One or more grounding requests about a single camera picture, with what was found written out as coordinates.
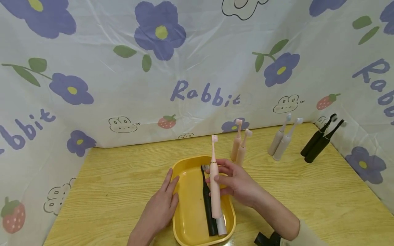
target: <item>plastic tray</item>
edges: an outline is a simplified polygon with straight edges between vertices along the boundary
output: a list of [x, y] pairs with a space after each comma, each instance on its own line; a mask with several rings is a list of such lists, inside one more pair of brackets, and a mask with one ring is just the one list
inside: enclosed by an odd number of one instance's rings
[[180, 160], [173, 167], [172, 178], [179, 175], [175, 188], [179, 194], [179, 204], [173, 217], [173, 231], [182, 246], [213, 245], [226, 241], [234, 233], [236, 217], [231, 198], [227, 195], [221, 197], [221, 208], [228, 234], [221, 237], [210, 237], [208, 234], [200, 166], [209, 165], [210, 162], [210, 156], [196, 156]]

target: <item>wood grain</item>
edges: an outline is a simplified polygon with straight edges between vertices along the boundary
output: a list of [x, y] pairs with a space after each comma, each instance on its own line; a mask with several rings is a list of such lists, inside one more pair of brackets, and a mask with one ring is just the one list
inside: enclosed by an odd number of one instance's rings
[[[278, 128], [253, 130], [243, 165], [248, 173], [329, 245], [393, 245], [393, 216], [331, 144], [312, 164], [304, 162], [299, 153], [316, 127], [298, 126], [276, 162], [267, 149]], [[234, 136], [219, 135], [217, 158], [229, 158]], [[210, 136], [92, 149], [45, 246], [126, 245], [168, 168], [180, 159], [210, 152]], [[259, 231], [272, 233], [254, 210], [233, 203], [237, 226], [228, 245], [253, 245]], [[157, 246], [176, 244], [172, 225], [154, 241]]]

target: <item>purple flower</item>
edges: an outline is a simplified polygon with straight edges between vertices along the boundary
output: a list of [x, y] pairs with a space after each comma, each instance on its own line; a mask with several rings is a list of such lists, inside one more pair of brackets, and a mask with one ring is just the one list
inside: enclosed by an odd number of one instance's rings
[[85, 155], [85, 150], [96, 146], [96, 141], [82, 131], [75, 130], [70, 136], [71, 138], [67, 141], [67, 149], [79, 157]]
[[299, 62], [299, 54], [291, 55], [289, 52], [281, 56], [269, 65], [264, 71], [266, 86], [271, 87], [274, 84], [283, 84], [288, 81], [293, 73], [293, 69]]
[[[245, 130], [246, 128], [249, 127], [249, 122], [245, 122], [245, 118], [237, 118], [237, 119], [242, 120], [241, 130]], [[237, 119], [235, 119], [234, 121], [224, 122], [222, 125], [223, 132], [238, 131], [238, 125], [235, 124], [235, 121]]]
[[380, 20], [387, 22], [383, 32], [385, 34], [394, 35], [394, 1], [385, 7], [380, 14]]
[[363, 181], [369, 181], [375, 185], [383, 182], [380, 172], [386, 169], [384, 160], [375, 155], [370, 156], [365, 148], [354, 147], [351, 154], [345, 157], [345, 160]]
[[68, 0], [0, 0], [15, 17], [24, 19], [28, 27], [48, 39], [59, 33], [74, 34], [76, 23], [67, 11]]
[[327, 9], [339, 9], [345, 2], [346, 0], [313, 0], [309, 7], [309, 14], [316, 17]]
[[87, 92], [87, 84], [77, 76], [54, 73], [49, 88], [72, 105], [92, 104], [94, 101]]
[[174, 48], [180, 47], [186, 39], [185, 29], [178, 24], [178, 11], [169, 1], [154, 6], [140, 2], [135, 9], [139, 27], [134, 38], [145, 50], [153, 50], [157, 59], [168, 61]]

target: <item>fabric backdrop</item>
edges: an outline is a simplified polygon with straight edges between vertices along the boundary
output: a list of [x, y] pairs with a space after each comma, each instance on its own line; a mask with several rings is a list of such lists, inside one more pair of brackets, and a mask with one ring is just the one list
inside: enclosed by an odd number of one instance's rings
[[392, 0], [0, 0], [0, 20], [0, 245], [44, 242], [94, 146], [288, 112], [349, 122], [333, 144], [394, 212]]

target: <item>red strawberry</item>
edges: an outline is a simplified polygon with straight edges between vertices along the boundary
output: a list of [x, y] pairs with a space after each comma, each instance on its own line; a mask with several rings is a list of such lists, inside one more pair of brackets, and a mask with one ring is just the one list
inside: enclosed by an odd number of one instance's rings
[[26, 219], [24, 205], [18, 200], [8, 201], [8, 196], [0, 215], [3, 218], [4, 229], [11, 234], [22, 229]]
[[164, 128], [164, 129], [173, 128], [175, 126], [175, 124], [177, 123], [177, 120], [174, 117], [175, 117], [175, 115], [173, 115], [173, 116], [166, 115], [163, 118], [159, 119], [159, 122], [157, 122], [157, 125], [161, 128]]
[[340, 94], [330, 94], [328, 96], [323, 97], [320, 101], [318, 101], [318, 104], [316, 104], [316, 108], [318, 110], [323, 110], [330, 106], [333, 102], [336, 101], [336, 97], [339, 96]]

